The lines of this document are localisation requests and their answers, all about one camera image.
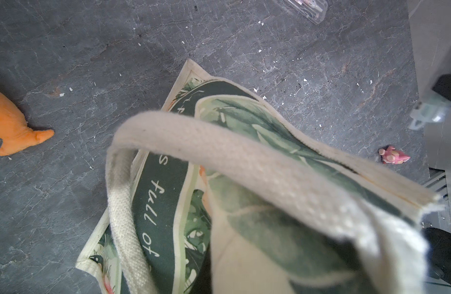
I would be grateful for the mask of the cream canvas tote bag leaves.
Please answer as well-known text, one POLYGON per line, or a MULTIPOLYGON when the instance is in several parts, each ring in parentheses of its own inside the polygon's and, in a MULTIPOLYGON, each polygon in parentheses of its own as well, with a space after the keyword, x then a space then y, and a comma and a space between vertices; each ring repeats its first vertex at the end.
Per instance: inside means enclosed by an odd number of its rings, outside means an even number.
POLYGON ((439 196, 185 62, 114 134, 76 268, 104 294, 423 294, 439 196))

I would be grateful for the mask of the clear case pink compass set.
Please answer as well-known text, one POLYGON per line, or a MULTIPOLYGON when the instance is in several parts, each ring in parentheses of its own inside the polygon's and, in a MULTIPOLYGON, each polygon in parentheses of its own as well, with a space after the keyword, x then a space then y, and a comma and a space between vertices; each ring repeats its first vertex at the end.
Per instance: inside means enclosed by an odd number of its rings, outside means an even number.
POLYGON ((307 19, 315 25, 325 20, 328 11, 326 0, 277 0, 276 3, 289 15, 307 19))

